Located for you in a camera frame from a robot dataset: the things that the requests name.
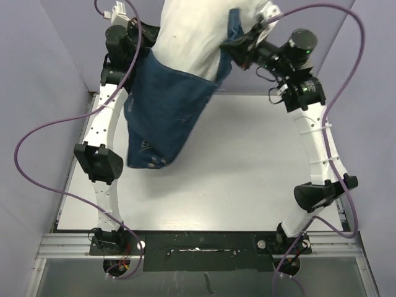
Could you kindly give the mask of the white pillow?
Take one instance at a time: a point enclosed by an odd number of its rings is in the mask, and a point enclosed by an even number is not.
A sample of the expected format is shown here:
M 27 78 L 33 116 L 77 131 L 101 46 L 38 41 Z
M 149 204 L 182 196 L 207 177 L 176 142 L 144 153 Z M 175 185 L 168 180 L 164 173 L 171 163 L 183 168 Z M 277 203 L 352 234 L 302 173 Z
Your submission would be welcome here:
M 152 48 L 157 61 L 171 69 L 215 80 L 220 44 L 228 38 L 228 17 L 236 9 L 236 26 L 248 32 L 263 18 L 281 13 L 273 1 L 165 1 L 160 32 Z

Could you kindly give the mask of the dark blue embroidered pillowcase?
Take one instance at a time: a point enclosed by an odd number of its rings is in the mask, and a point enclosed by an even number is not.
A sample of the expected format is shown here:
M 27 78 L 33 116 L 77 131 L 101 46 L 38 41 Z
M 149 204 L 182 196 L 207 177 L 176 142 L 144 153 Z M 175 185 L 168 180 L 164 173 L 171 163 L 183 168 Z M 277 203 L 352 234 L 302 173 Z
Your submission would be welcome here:
M 231 57 L 224 51 L 220 51 L 212 80 L 168 67 L 160 53 L 176 36 L 176 29 L 161 25 L 154 46 L 145 49 L 124 104 L 130 168 L 160 169 L 172 163 L 232 70 Z

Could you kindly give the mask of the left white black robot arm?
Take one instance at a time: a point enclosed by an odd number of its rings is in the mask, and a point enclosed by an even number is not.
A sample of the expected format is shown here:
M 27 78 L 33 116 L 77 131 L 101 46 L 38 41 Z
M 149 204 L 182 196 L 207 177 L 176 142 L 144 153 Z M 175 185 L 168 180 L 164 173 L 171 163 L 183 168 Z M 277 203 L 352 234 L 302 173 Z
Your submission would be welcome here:
M 112 25 L 106 30 L 108 52 L 101 71 L 99 112 L 93 115 L 82 143 L 74 147 L 74 155 L 92 182 L 100 208 L 94 243 L 112 254 L 119 254 L 126 247 L 117 195 L 117 182 L 124 162 L 113 150 L 114 134 L 136 75 L 130 68 L 144 56 L 146 47 L 154 45 L 158 32 L 158 27 L 139 24 L 137 19 L 126 25 Z

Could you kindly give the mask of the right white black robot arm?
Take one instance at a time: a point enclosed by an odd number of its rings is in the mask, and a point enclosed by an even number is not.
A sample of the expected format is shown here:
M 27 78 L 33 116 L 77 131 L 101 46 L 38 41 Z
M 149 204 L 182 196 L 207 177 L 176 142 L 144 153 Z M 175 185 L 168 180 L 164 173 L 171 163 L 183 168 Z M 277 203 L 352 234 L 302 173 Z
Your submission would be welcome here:
M 278 226 L 275 244 L 279 251 L 291 252 L 297 236 L 322 210 L 358 186 L 356 176 L 345 169 L 332 137 L 331 124 L 322 83 L 314 77 L 309 57 L 317 46 L 317 37 L 306 29 L 293 31 L 288 41 L 277 47 L 265 40 L 258 42 L 253 32 L 220 48 L 242 69 L 252 64 L 269 71 L 277 82 L 277 94 L 292 118 L 303 141 L 309 162 L 310 180 L 294 188 L 297 206 Z

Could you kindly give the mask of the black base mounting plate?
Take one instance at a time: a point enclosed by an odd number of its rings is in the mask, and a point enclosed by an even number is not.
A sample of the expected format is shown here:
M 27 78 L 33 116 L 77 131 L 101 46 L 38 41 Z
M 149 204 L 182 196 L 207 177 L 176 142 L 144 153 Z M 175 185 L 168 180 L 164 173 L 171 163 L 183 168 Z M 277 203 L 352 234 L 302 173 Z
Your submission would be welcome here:
M 93 237 L 89 254 L 103 256 L 104 269 L 116 275 L 126 271 L 132 259 L 142 261 L 145 272 L 229 272 L 256 270 L 271 272 L 280 258 L 281 269 L 299 270 L 299 258 L 312 253 L 308 235 L 295 244 L 274 231 L 139 231 L 126 233 L 122 249 L 97 246 Z

